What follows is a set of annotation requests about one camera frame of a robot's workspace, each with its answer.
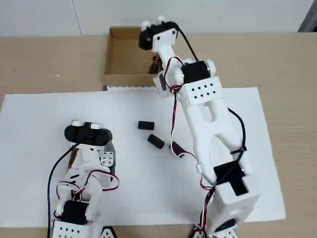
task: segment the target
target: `open cardboard box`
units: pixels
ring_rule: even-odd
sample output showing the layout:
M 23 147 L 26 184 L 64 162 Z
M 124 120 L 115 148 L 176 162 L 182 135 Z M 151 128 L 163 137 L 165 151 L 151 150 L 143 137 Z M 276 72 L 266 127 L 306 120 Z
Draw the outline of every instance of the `open cardboard box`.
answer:
M 106 53 L 107 86 L 153 86 L 152 51 L 139 48 L 140 27 L 110 27 Z

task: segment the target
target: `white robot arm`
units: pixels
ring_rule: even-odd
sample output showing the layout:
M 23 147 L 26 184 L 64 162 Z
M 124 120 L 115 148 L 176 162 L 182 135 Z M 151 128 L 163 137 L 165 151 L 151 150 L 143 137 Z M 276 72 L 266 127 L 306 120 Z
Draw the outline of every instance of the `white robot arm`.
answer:
M 101 229 L 97 210 L 102 192 L 119 186 L 111 132 L 102 124 L 73 120 L 65 137 L 72 145 L 71 156 L 67 173 L 56 186 L 59 201 L 52 238 L 116 237 L 111 227 Z
M 220 80 L 215 76 L 212 60 L 199 61 L 186 36 L 175 22 L 158 18 L 157 24 L 142 24 L 139 46 L 158 53 L 164 70 L 154 78 L 162 96 L 173 95 L 180 101 L 192 138 L 198 171 L 211 185 L 204 201 L 206 210 L 195 231 L 203 231 L 225 237 L 238 223 L 243 222 L 253 210 L 260 194 L 255 176 L 248 163 L 245 138 L 233 127 L 230 116 L 234 114 L 243 127 L 242 119 L 228 109 Z M 173 51 L 178 33 L 184 37 L 195 60 L 182 61 Z M 202 108 L 209 109 L 211 120 L 203 116 Z M 216 136 L 232 154 L 232 161 L 224 163 L 221 158 L 210 158 L 211 139 Z M 208 208 L 211 196 L 213 200 Z

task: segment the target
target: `black cylinder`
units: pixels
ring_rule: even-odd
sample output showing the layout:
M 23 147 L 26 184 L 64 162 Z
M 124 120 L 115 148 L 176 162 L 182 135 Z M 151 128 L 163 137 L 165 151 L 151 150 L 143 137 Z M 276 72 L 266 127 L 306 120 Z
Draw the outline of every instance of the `black cylinder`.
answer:
M 140 120 L 139 123 L 138 123 L 138 129 L 141 129 L 141 130 L 154 130 L 154 122 L 153 121 Z
M 165 142 L 162 141 L 160 138 L 158 138 L 157 136 L 151 134 L 148 137 L 148 142 L 150 142 L 152 145 L 154 145 L 156 148 L 161 149 L 163 148 Z
M 178 156 L 179 154 L 183 153 L 185 150 L 179 145 L 177 144 L 175 141 L 173 141 L 173 151 L 174 153 Z

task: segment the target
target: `white paper sheet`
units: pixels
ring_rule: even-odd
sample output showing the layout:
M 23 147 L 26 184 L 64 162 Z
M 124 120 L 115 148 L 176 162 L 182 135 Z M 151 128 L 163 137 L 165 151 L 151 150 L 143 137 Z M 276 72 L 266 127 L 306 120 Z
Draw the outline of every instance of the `white paper sheet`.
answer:
M 250 163 L 262 191 L 248 221 L 284 219 L 259 93 L 256 88 L 240 88 L 226 89 L 225 94 L 229 107 L 245 122 Z M 174 158 L 167 144 L 162 150 L 155 148 L 147 141 L 151 132 L 137 129 L 139 120 L 155 121 L 154 134 L 168 142 L 172 104 L 172 98 L 161 99 L 154 88 L 6 95 L 0 113 L 0 227 L 46 225 L 48 176 L 55 161 L 69 148 L 63 132 L 72 119 L 103 123 L 113 134 L 121 183 L 118 190 L 101 198 L 99 209 L 105 224 L 196 223 L 206 192 L 199 187 L 193 159 Z M 237 119 L 232 117 L 232 121 L 241 131 Z M 192 149 L 180 106 L 174 138 L 185 149 Z M 54 174 L 52 194 L 67 163 L 65 159 Z M 54 209 L 57 198 L 52 197 Z

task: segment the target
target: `wooden table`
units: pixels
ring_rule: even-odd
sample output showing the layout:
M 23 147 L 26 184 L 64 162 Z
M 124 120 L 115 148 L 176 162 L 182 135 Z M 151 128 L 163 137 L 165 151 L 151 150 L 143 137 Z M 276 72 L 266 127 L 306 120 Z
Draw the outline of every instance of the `wooden table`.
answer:
M 224 87 L 258 87 L 263 103 L 286 220 L 242 224 L 239 237 L 315 236 L 317 34 L 198 34 L 189 39 L 201 59 L 214 60 Z M 0 102 L 4 93 L 100 91 L 105 50 L 106 36 L 2 38 Z M 183 41 L 175 51 L 190 56 Z M 190 229 L 115 227 L 120 238 L 185 238 Z M 0 237 L 45 236 L 40 228 L 0 229 Z

